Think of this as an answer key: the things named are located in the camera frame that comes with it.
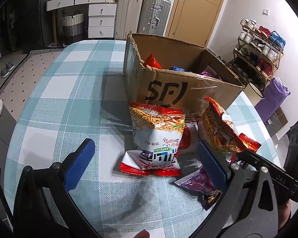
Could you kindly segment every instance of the laundry basket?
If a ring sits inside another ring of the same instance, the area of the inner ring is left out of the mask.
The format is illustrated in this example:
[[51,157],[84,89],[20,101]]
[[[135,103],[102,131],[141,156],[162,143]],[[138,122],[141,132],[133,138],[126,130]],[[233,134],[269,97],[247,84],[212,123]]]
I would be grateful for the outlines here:
[[84,40],[84,13],[76,11],[72,16],[65,16],[63,20],[64,44]]

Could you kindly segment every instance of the door frame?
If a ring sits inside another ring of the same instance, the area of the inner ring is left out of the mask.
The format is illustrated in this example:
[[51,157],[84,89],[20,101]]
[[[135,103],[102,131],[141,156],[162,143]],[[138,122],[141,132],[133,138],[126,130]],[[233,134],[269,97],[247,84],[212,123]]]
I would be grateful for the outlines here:
[[[208,43],[209,43],[210,37],[211,37],[211,35],[212,35],[212,33],[213,33],[215,24],[216,24],[217,19],[218,19],[218,17],[219,17],[219,14],[220,14],[220,11],[221,11],[223,2],[224,2],[224,0],[221,0],[219,9],[218,9],[218,11],[217,11],[215,20],[214,20],[213,25],[212,25],[212,28],[211,28],[211,30],[210,30],[210,33],[209,33],[208,37],[207,37],[207,41],[206,41],[206,43],[205,43],[205,47],[206,47],[206,46],[208,45]],[[176,11],[176,9],[177,9],[178,3],[179,3],[179,0],[174,0],[173,5],[172,5],[172,10],[171,10],[170,18],[169,18],[169,21],[168,21],[167,29],[166,29],[166,31],[165,31],[165,36],[167,36],[167,37],[169,37],[169,35],[170,35],[170,29],[171,29],[171,25],[172,25],[172,22],[173,22],[173,19],[174,19],[174,15],[175,15],[175,11]]]

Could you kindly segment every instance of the black candy wrapper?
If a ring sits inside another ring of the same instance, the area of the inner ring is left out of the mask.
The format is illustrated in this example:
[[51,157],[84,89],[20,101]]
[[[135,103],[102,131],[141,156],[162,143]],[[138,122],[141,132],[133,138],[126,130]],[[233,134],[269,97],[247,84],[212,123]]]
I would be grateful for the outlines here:
[[210,195],[202,193],[202,197],[200,199],[202,208],[204,208],[206,211],[209,210],[218,201],[221,195],[222,192],[220,190],[215,190]]

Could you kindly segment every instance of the blue sneaker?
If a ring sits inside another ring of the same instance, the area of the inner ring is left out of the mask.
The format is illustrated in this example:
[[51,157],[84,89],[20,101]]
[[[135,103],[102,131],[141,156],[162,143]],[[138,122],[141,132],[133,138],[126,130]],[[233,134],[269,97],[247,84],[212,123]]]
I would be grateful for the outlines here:
[[279,46],[282,52],[284,51],[286,41],[276,31],[273,31],[268,39]]

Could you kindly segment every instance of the tablecloth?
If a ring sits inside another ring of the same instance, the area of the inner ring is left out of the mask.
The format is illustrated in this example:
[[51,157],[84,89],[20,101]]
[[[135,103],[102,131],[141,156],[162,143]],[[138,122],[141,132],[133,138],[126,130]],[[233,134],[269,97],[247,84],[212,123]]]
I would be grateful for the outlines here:
[[[152,237],[184,238],[209,211],[197,197],[171,183],[175,178],[137,177],[121,173],[119,162],[133,147],[132,122],[123,79],[125,41],[84,40],[56,58],[29,97],[15,127],[4,176],[11,210],[25,165],[47,168],[62,162],[85,138],[96,152],[70,195],[105,237],[133,237],[147,229]],[[242,92],[228,109],[237,133],[262,144],[259,154],[279,165],[272,140],[255,108]],[[193,172],[195,155],[182,164]],[[56,221],[65,225],[45,189]]]

